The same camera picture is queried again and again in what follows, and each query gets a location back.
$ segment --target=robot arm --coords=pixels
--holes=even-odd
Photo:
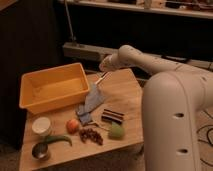
[[[213,74],[143,54],[124,45],[106,57],[102,71],[136,66],[154,75],[142,98],[147,171],[200,171],[195,113],[213,105]]]

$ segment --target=wooden tabletop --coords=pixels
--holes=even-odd
[[[100,74],[91,74],[87,78],[90,82],[95,82]],[[98,145],[90,140],[81,142],[78,133],[70,135],[73,145],[61,141],[49,145],[51,157],[46,161],[37,161],[31,155],[32,147],[39,142],[39,137],[32,132],[32,122],[40,117],[49,117],[52,123],[52,134],[67,134],[66,122],[71,118],[76,118],[75,110],[78,105],[68,106],[63,109],[32,115],[26,121],[24,142],[20,157],[20,171],[30,171],[39,168],[68,162],[71,160],[103,153],[118,148],[135,145],[143,142],[142,121],[141,121],[141,97],[142,89],[139,86],[131,69],[122,69],[110,72],[99,84],[99,88],[106,100],[104,104],[96,108],[91,116],[105,128],[110,124],[101,121],[101,114],[104,109],[124,113],[123,127],[125,136],[122,140],[111,140],[108,132],[98,127],[92,127],[103,137],[103,145]]]

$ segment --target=green cucumber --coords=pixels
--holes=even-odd
[[[67,141],[72,146],[72,140],[70,139],[70,137],[65,135],[48,135],[43,140],[43,142],[47,144],[51,144],[57,141]]]

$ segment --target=red object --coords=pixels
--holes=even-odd
[[[79,122],[77,119],[70,119],[66,124],[67,131],[70,134],[74,134],[79,129]]]

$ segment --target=orange tray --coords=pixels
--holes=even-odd
[[[22,75],[19,106],[33,114],[85,101],[89,84],[81,63]]]

